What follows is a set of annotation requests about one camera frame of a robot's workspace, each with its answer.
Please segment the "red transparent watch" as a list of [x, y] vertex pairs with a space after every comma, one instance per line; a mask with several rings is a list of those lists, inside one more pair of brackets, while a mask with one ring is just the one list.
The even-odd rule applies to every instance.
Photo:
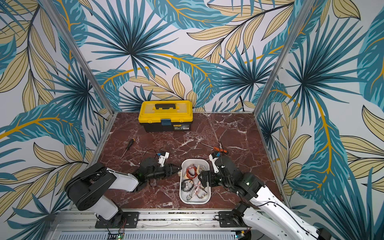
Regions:
[[186, 177], [187, 177], [187, 179], [193, 180], [197, 176], [198, 176], [197, 167], [195, 165], [188, 166], [187, 169], [186, 169]]

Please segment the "orange clear strap watch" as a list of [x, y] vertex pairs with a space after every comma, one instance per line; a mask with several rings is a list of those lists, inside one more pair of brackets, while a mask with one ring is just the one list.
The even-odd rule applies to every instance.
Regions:
[[194, 186], [194, 188], [193, 188], [193, 194], [197, 194], [199, 191], [200, 191], [200, 189], [202, 188], [202, 184], [201, 184], [201, 182], [198, 182], [195, 186]]

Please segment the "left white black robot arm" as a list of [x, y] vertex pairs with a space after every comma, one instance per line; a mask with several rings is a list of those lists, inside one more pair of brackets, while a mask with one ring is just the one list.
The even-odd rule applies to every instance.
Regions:
[[68, 181], [65, 192], [79, 211], [92, 211], [116, 228], [125, 222], [123, 211], [105, 196], [107, 190], [139, 192], [150, 180], [166, 179], [181, 170], [180, 166], [161, 164], [155, 158], [143, 160], [132, 174], [120, 173], [96, 163]]

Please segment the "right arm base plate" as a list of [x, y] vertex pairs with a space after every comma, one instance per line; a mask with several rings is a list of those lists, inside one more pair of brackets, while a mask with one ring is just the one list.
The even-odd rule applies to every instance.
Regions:
[[243, 219], [233, 211], [219, 211], [215, 216], [221, 228], [247, 228]]

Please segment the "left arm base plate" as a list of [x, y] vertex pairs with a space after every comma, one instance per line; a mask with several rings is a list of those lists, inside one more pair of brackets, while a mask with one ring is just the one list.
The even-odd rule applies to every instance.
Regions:
[[135, 229], [139, 220], [139, 212], [118, 212], [110, 220], [98, 217], [96, 229]]

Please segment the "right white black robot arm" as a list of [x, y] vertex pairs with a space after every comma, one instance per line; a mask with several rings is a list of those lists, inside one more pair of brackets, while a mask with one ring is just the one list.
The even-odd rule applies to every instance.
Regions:
[[331, 233], [316, 228], [282, 203], [258, 177], [242, 173], [226, 155], [215, 158], [215, 170], [202, 171], [198, 178], [206, 187], [222, 186], [245, 199], [235, 209], [236, 220], [272, 240], [329, 240]]

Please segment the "black band watch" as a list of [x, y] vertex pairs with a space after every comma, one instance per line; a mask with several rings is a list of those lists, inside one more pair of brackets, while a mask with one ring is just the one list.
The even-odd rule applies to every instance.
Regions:
[[181, 183], [181, 191], [185, 193], [189, 193], [195, 186], [195, 183], [193, 180], [186, 179], [183, 180]]

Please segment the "dark strap rose gold watch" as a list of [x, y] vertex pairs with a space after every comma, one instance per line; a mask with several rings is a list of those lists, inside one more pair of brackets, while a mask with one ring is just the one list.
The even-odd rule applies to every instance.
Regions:
[[208, 192], [204, 188], [201, 188], [200, 191], [196, 194], [196, 196], [198, 199], [204, 199], [207, 194]]

